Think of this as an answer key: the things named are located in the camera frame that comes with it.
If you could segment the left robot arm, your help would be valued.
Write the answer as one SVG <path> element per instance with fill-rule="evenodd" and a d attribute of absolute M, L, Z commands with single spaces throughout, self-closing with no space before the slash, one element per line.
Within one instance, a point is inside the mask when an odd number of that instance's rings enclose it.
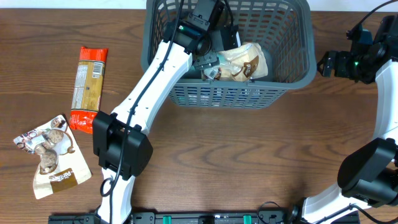
<path fill-rule="evenodd" d="M 150 127 L 167 95 L 192 67 L 193 58 L 210 53 L 216 45 L 227 50 L 238 44 L 233 23 L 220 30 L 220 40 L 211 36 L 223 12 L 233 16 L 228 1 L 198 1 L 186 17 L 182 11 L 181 2 L 133 91 L 111 114 L 99 111 L 93 120 L 93 152 L 103 174 L 102 202 L 95 223 L 125 223 L 129 219 L 134 181 L 153 153 Z"/>

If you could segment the teal snack packet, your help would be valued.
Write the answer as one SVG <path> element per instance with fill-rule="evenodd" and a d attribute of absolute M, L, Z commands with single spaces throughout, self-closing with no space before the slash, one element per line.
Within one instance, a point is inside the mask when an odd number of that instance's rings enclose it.
<path fill-rule="evenodd" d="M 237 54 L 228 51 L 220 51 L 216 53 L 216 56 L 218 57 L 220 66 L 227 66 L 232 65 L 232 61 L 236 58 Z"/>

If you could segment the grey plastic lattice basket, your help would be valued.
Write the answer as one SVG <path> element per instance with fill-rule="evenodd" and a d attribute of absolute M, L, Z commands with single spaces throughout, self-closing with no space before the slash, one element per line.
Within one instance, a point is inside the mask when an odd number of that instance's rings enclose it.
<path fill-rule="evenodd" d="M 290 90 L 308 85 L 316 74 L 314 36 L 308 2 L 230 1 L 241 42 L 262 47 L 269 74 L 248 82 L 209 81 L 190 70 L 174 87 Z"/>

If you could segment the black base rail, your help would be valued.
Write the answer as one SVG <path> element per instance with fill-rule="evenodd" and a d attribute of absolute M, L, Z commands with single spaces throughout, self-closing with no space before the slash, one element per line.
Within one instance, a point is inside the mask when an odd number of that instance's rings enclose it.
<path fill-rule="evenodd" d="M 133 213 L 127 218 L 130 224 L 260 224 L 285 223 L 287 215 L 283 210 L 263 210 L 256 212 L 234 213 Z M 94 213 L 84 215 L 51 215 L 49 224 L 95 224 L 101 223 Z"/>

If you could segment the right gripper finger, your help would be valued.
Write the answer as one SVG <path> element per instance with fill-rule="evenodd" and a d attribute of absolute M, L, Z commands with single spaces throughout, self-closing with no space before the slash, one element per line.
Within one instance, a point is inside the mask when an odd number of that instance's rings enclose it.
<path fill-rule="evenodd" d="M 327 51 L 324 56 L 317 62 L 317 65 L 334 65 L 338 52 L 335 50 Z"/>
<path fill-rule="evenodd" d="M 331 72 L 334 70 L 335 63 L 332 60 L 321 60 L 317 63 L 317 71 L 323 77 L 331 77 Z"/>

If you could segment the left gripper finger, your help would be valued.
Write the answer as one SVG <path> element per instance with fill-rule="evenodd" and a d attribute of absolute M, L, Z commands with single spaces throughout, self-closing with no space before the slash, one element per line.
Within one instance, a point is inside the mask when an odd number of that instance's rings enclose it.
<path fill-rule="evenodd" d="M 194 59 L 193 66 L 196 70 L 204 70 L 220 64 L 220 60 L 214 51 L 209 51 L 205 55 L 197 55 Z"/>
<path fill-rule="evenodd" d="M 224 27 L 211 32 L 211 49 L 214 52 L 227 51 L 241 46 L 238 25 Z"/>

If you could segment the small white brown food bag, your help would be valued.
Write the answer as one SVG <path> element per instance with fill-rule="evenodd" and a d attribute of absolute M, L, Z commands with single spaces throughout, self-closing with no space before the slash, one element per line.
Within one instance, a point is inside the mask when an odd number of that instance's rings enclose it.
<path fill-rule="evenodd" d="M 227 51 L 237 54 L 232 65 L 204 69 L 201 71 L 202 79 L 246 82 L 268 76 L 267 60 L 259 44 L 245 42 L 240 47 Z"/>

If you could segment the orange spaghetti packet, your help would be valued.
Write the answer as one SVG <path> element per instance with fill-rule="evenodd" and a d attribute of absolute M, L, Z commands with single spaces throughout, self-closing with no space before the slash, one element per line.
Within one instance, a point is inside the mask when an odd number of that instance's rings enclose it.
<path fill-rule="evenodd" d="M 93 121 L 100 110 L 108 49 L 82 46 L 75 77 L 70 127 L 91 134 Z"/>

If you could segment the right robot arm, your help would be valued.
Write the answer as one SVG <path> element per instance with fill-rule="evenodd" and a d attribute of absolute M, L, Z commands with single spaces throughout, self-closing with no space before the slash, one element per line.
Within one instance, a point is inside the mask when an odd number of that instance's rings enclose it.
<path fill-rule="evenodd" d="M 334 75 L 378 90 L 372 139 L 342 162 L 335 184 L 292 208 L 286 223 L 348 223 L 349 215 L 397 205 L 397 16 L 382 19 L 376 35 L 356 24 L 346 33 L 350 51 L 329 51 L 317 63 L 324 77 Z"/>

